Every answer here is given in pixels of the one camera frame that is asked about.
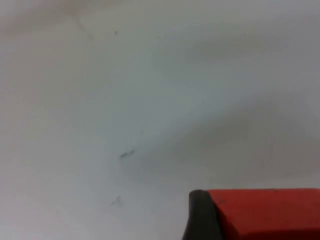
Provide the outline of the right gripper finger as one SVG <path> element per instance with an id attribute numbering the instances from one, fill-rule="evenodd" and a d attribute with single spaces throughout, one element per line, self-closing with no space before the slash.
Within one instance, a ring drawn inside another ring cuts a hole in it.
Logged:
<path id="1" fill-rule="evenodd" d="M 189 193 L 188 220 L 182 240 L 222 240 L 216 205 L 208 191 Z"/>

